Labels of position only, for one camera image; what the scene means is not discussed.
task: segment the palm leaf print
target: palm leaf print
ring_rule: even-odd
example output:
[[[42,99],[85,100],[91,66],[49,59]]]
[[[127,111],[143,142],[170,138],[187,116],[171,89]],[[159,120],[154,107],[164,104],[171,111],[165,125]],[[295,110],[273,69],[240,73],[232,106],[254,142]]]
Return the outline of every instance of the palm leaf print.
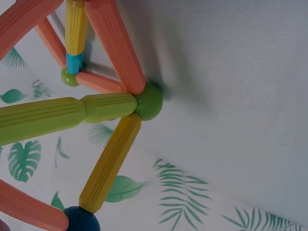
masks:
[[[301,231],[302,227],[271,213],[262,213],[260,209],[253,208],[250,213],[245,209],[235,207],[237,219],[222,215],[226,220],[237,226],[240,231]]]
[[[185,219],[194,229],[197,224],[203,224],[200,216],[207,216],[209,209],[204,205],[205,201],[212,200],[206,192],[207,183],[197,177],[188,175],[185,171],[176,168],[170,163],[164,163],[162,159],[155,162],[154,168],[159,171],[159,180],[165,188],[164,197],[159,205],[166,208],[161,214],[164,223],[173,221],[171,231],[175,230],[180,219]]]
[[[8,68],[19,68],[25,67],[26,63],[23,61],[22,57],[18,54],[15,48],[12,48],[3,58],[2,62]]]
[[[51,97],[51,91],[39,79],[35,80],[31,86],[34,100],[45,100]]]
[[[88,131],[88,140],[93,145],[105,146],[113,132],[104,124],[94,124]]]

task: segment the magnetic building toy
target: magnetic building toy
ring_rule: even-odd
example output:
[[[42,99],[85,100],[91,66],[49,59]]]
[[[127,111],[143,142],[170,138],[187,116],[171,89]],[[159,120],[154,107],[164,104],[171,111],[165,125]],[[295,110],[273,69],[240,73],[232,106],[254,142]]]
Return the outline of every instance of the magnetic building toy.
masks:
[[[0,60],[35,27],[62,67],[63,82],[71,87],[84,85],[99,94],[0,108],[0,146],[73,128],[81,122],[121,119],[81,192],[78,206],[59,210],[0,180],[0,211],[48,231],[99,231],[94,213],[102,207],[141,121],[158,115],[163,97],[154,84],[146,82],[115,0],[66,0],[65,46],[47,18],[63,1],[16,0],[0,16]],[[83,67],[89,22],[120,82]],[[8,229],[4,222],[0,222],[1,228]]]

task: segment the green leaf print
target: green leaf print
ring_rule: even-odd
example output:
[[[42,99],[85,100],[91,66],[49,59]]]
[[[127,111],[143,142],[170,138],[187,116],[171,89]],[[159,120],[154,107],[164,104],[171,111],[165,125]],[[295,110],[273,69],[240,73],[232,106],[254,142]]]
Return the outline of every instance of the green leaf print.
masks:
[[[15,102],[22,100],[26,96],[27,95],[23,94],[20,90],[11,89],[7,91],[6,93],[4,93],[3,95],[0,95],[0,98],[5,103],[15,103]]]
[[[68,155],[66,155],[63,152],[63,150],[62,150],[62,139],[61,139],[61,136],[59,136],[59,138],[58,138],[56,154],[54,155],[54,164],[55,164],[56,168],[58,168],[58,165],[57,165],[57,156],[58,155],[64,157],[65,159],[70,159],[70,157]]]
[[[125,176],[117,176],[105,201],[120,202],[136,196],[149,182],[136,182]]]
[[[18,181],[27,182],[37,169],[40,153],[41,145],[38,141],[26,143],[25,148],[21,143],[15,143],[8,157],[11,176]]]
[[[160,206],[166,208],[161,214],[159,224],[172,220],[171,231],[176,230],[177,224],[183,218],[194,230],[197,223],[203,224],[200,215],[207,215],[203,201],[212,200],[205,192],[207,183],[197,177],[188,175],[185,171],[177,169],[170,163],[164,163],[162,159],[154,163],[154,168],[159,170],[159,180],[166,188],[162,191]]]
[[[56,208],[60,209],[60,210],[64,210],[64,206],[63,206],[63,204],[62,204],[62,202],[61,202],[61,200],[60,200],[60,198],[58,196],[58,192],[56,192],[56,194],[53,196],[51,205],[53,207],[56,207]]]
[[[45,100],[51,97],[51,91],[39,79],[35,80],[31,87],[34,100]]]
[[[23,61],[22,57],[18,54],[15,48],[12,48],[3,58],[2,62],[8,68],[19,68],[25,67],[26,63]]]
[[[104,124],[94,124],[88,131],[88,140],[93,145],[105,146],[113,132]]]
[[[235,207],[236,219],[222,215],[226,220],[237,226],[241,231],[301,231],[302,227],[286,219],[263,213],[258,208],[253,208],[250,213],[245,209],[239,210]]]

